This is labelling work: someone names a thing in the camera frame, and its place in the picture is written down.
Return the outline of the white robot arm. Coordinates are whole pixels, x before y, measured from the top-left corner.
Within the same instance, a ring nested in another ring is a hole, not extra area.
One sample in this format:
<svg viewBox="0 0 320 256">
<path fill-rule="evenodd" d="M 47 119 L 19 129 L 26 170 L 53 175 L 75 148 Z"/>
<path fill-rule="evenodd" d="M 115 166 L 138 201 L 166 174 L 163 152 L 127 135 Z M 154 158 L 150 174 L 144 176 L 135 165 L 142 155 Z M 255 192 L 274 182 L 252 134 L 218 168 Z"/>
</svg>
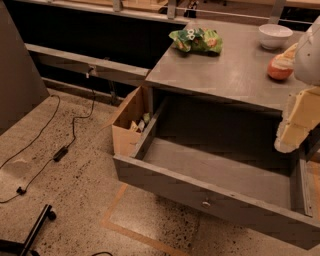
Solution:
<svg viewBox="0 0 320 256">
<path fill-rule="evenodd" d="M 320 124 L 320 17 L 298 41 L 293 62 L 294 76 L 308 85 L 288 98 L 282 112 L 274 147 L 282 153 L 299 148 Z"/>
</svg>

